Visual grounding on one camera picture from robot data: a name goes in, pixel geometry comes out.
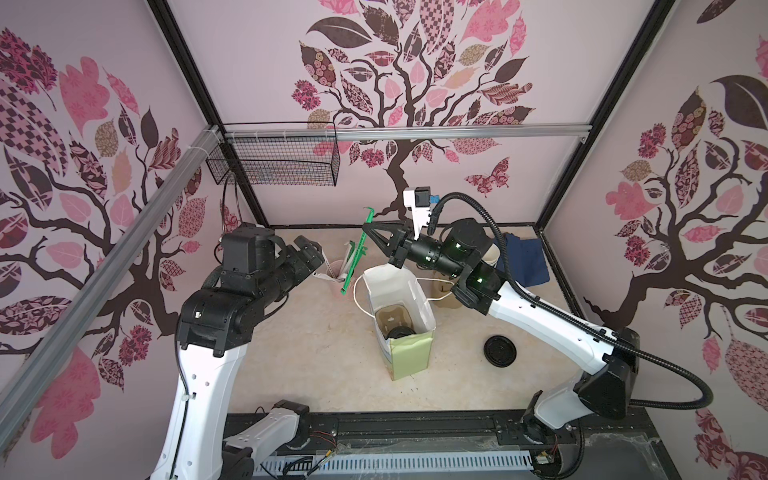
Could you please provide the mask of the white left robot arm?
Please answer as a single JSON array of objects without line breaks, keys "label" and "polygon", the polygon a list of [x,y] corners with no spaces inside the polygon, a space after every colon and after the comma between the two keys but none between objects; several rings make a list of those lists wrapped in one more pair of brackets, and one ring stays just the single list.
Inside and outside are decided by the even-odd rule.
[{"label": "white left robot arm", "polygon": [[223,259],[182,305],[174,335],[179,382],[154,479],[246,479],[299,436],[309,408],[281,401],[244,431],[226,435],[239,367],[255,327],[324,263],[303,236],[243,223],[221,240]]}]

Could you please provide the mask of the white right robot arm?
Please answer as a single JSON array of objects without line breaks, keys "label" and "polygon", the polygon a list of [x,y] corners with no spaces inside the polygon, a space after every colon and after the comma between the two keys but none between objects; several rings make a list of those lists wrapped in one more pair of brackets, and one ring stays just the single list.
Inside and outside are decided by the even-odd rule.
[{"label": "white right robot arm", "polygon": [[626,416],[638,370],[627,350],[636,341],[603,331],[507,280],[508,268],[484,261],[496,243],[477,221],[459,221],[444,241],[389,223],[367,223],[363,230],[391,265],[411,261],[451,277],[452,293],[464,306],[525,330],[580,367],[572,380],[534,396],[525,417],[531,428],[556,430],[591,414]]}]

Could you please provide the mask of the green white paper bag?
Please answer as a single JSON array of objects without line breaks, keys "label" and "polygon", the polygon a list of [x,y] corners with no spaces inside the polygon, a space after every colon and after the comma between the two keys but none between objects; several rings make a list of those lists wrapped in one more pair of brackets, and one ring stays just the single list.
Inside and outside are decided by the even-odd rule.
[{"label": "green white paper bag", "polygon": [[430,297],[422,288],[426,282],[452,284],[383,264],[365,270],[353,286],[354,291],[366,294],[368,304],[356,305],[372,319],[384,364],[394,381],[420,373],[430,363],[437,328],[432,304],[450,294]]}]

